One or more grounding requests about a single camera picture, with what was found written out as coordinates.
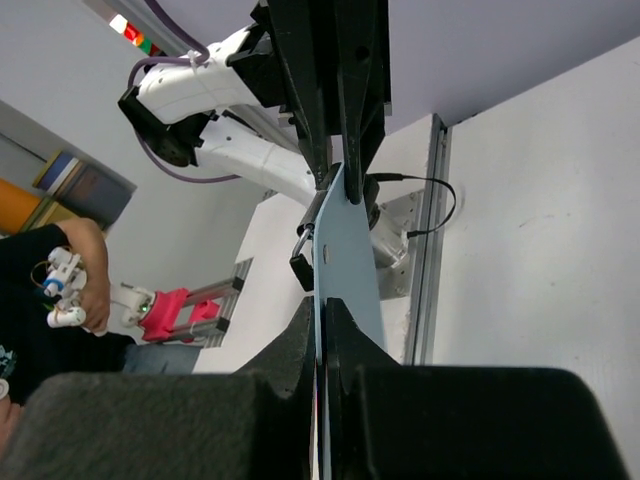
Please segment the forearm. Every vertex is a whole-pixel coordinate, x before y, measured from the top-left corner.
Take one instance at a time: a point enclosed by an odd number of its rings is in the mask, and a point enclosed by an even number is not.
[[[66,234],[71,249],[82,257],[88,283],[109,283],[109,255],[102,231],[85,218],[65,220],[58,226]]]

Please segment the jeans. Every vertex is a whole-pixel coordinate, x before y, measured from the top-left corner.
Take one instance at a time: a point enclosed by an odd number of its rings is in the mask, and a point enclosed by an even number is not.
[[[200,347],[150,343],[129,345],[123,373],[188,375],[198,360]]]

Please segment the orange block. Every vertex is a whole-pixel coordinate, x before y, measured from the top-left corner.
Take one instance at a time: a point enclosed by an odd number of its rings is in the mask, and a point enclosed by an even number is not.
[[[18,233],[39,202],[35,195],[0,178],[0,231]]]

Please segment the t-shirt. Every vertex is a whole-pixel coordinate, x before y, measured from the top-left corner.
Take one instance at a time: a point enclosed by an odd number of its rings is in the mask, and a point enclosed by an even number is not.
[[[46,277],[49,253],[67,245],[56,225],[0,240],[0,378],[19,404],[59,373],[122,370],[126,347],[134,343],[114,333],[96,337],[79,327],[49,327],[47,300],[35,282]]]

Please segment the person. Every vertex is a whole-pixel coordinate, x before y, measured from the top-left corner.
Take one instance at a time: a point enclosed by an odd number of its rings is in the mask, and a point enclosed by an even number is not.
[[[126,335],[96,336],[83,328],[50,328],[52,299],[38,286],[56,247],[82,257],[87,283],[80,303],[90,332],[104,332],[110,313],[108,254],[102,231],[76,218],[0,240],[0,379],[9,393],[0,400],[0,454],[19,421],[25,402],[47,378],[69,372],[189,374],[199,348],[187,345],[136,345]]]

